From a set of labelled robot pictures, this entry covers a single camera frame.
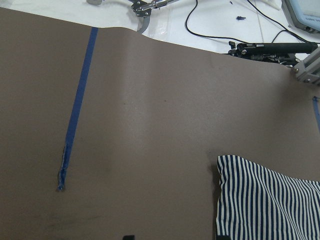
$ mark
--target white surface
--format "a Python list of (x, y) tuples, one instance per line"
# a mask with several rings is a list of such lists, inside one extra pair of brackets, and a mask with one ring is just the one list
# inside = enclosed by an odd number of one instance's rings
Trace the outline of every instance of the white surface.
[(320, 17), (319, 0), (298, 0), (299, 6), (305, 15)]
[[(199, 0), (188, 26), (199, 34), (233, 37), (246, 42), (270, 42), (281, 27), (256, 12), (246, 0)], [(274, 0), (281, 6), (281, 0)], [(206, 39), (194, 36), (185, 29), (187, 15), (195, 6), (195, 0), (180, 0), (160, 9), (152, 10), (149, 28), (143, 35), (169, 43), (189, 46), (217, 53), (230, 49), (226, 39)], [(252, 3), (269, 17), (287, 26), (282, 10), (276, 10), (260, 0)], [(137, 30), (140, 20), (131, 10), (128, 0), (104, 0), (99, 6), (86, 0), (0, 0), (0, 7), (42, 15), (50, 18), (89, 25), (99, 28), (124, 27)], [(237, 16), (246, 17), (236, 20)], [(309, 41), (320, 42), (320, 34), (311, 34), (292, 27)], [(283, 32), (275, 42), (299, 42)]]
[(276, 10), (280, 10), (281, 9), (281, 6), (279, 6), (275, 0), (262, 0), (262, 2), (270, 5), (271, 7), (273, 7), (274, 9)]

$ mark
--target small blue object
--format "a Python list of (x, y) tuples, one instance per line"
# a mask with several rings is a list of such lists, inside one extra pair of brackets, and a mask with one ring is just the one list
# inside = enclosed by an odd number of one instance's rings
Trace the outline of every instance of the small blue object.
[(84, 94), (85, 94), (85, 89), (86, 89), (91, 59), (92, 59), (92, 55), (94, 52), (95, 43), (96, 43), (96, 39), (97, 39), (97, 34), (98, 34), (98, 28), (93, 27), (91, 29), (89, 42), (88, 42), (88, 45), (86, 48), (86, 53), (85, 53), (85, 57), (84, 57), (83, 65), (82, 65), (80, 80), (79, 80), (78, 88), (76, 90), (76, 95), (75, 95), (75, 99), (74, 99), (74, 103), (73, 103), (73, 108), (72, 108), (71, 117), (69, 120), (68, 129), (66, 131), (65, 146), (64, 146), (63, 155), (62, 155), (62, 164), (61, 164), (61, 168), (60, 168), (60, 171), (58, 174), (58, 178), (59, 178), (58, 179), (58, 187), (57, 187), (58, 191), (62, 191), (62, 189), (64, 188), (64, 185), (65, 185), (67, 169), (69, 166), (72, 146), (74, 144), (78, 119), (79, 119), (79, 115), (80, 115), (82, 101), (83, 101)]
[(244, 17), (244, 16), (237, 16), (236, 19), (237, 19), (237, 20), (245, 20), (246, 17)]
[(318, 124), (318, 129), (319, 129), (319, 132), (320, 132), (320, 113), (319, 113), (318, 99), (320, 99), (320, 98), (314, 96), (312, 100), (313, 100), (314, 115), (315, 115), (315, 119), (316, 119), (316, 122)]

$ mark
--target striped fabric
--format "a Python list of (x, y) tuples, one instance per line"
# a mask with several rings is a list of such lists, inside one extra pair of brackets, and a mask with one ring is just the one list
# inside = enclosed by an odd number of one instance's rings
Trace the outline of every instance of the striped fabric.
[(320, 182), (287, 177), (239, 156), (219, 156), (218, 236), (320, 240)]

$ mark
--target brown surface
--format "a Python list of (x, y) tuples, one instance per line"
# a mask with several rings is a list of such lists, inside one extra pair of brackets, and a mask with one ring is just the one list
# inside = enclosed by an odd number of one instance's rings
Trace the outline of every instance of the brown surface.
[(44, 240), (90, 27), (0, 20), (0, 239)]

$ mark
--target metal bracket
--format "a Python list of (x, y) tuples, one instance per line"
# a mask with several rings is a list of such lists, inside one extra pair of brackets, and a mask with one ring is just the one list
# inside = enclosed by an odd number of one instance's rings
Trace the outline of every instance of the metal bracket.
[(320, 86), (320, 47), (297, 63), (293, 72), (298, 81)]
[(144, 31), (148, 28), (149, 23), (150, 23), (150, 15), (151, 15), (151, 10), (152, 8), (143, 10), (142, 7), (147, 5), (148, 3), (145, 1), (141, 0), (136, 0), (136, 1), (130, 1), (133, 4), (131, 5), (131, 8), (135, 15), (139, 18), (142, 19), (142, 26), (138, 29), (138, 33), (142, 34)]

